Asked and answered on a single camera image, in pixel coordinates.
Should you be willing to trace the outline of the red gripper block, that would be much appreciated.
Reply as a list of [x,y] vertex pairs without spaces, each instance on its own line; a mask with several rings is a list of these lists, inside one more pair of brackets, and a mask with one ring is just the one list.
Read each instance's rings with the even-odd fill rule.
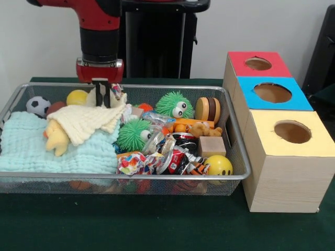
[[[96,78],[107,80],[105,86],[104,105],[110,108],[110,84],[120,83],[124,72],[124,62],[122,59],[117,59],[107,64],[89,63],[82,58],[76,60],[76,73],[80,83],[91,83]],[[95,83],[96,106],[101,106],[103,96],[101,94],[101,85]]]

